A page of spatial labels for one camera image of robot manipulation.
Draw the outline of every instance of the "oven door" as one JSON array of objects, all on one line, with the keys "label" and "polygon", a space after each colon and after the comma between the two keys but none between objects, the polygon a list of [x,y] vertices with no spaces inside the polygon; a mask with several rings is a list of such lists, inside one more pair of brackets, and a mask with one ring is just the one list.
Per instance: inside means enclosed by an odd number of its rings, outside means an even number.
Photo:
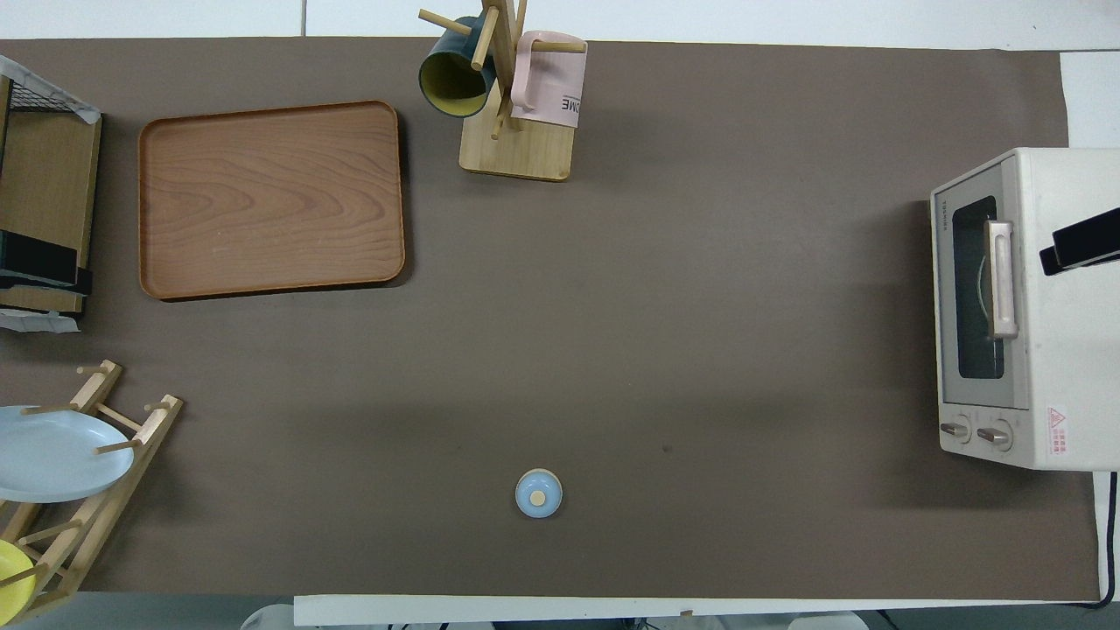
[{"label": "oven door", "polygon": [[943,402],[1028,408],[1014,157],[936,193]]}]

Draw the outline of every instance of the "black metal mesh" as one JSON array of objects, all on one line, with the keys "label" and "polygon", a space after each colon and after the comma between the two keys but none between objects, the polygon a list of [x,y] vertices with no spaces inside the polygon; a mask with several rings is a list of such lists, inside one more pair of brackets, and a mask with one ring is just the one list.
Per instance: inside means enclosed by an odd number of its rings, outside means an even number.
[{"label": "black metal mesh", "polygon": [[64,101],[40,96],[15,81],[11,82],[9,109],[19,112],[68,112]]}]

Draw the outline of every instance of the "mug tree base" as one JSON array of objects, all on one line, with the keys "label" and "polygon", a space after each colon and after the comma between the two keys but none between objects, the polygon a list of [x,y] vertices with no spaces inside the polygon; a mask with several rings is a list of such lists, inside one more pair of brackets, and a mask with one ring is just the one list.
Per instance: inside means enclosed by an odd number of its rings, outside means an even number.
[{"label": "mug tree base", "polygon": [[520,131],[508,122],[491,137],[497,118],[501,93],[495,86],[486,105],[463,121],[459,166],[472,173],[563,182],[571,173],[571,148],[576,130],[534,120],[517,120]]}]

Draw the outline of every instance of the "mug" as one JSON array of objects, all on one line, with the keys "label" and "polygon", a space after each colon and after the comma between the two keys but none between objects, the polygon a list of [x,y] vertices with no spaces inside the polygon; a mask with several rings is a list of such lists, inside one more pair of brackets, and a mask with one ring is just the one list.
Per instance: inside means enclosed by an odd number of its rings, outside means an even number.
[{"label": "mug", "polygon": [[[534,41],[582,44],[584,53],[534,53]],[[587,43],[551,30],[529,30],[517,41],[510,101],[513,118],[579,127]]]},{"label": "mug", "polygon": [[486,56],[482,72],[470,67],[485,15],[455,20],[470,27],[470,35],[446,30],[420,64],[420,92],[431,106],[448,115],[478,113],[494,85],[494,57]]}]

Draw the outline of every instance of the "yellow plate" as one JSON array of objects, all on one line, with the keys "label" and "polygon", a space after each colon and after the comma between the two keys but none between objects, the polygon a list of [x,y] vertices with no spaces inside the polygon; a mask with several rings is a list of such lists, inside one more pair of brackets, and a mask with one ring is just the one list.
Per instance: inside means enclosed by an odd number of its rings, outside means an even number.
[{"label": "yellow plate", "polygon": [[[31,558],[11,543],[0,540],[0,580],[31,568]],[[19,614],[35,592],[35,577],[25,577],[0,589],[0,626]]]}]

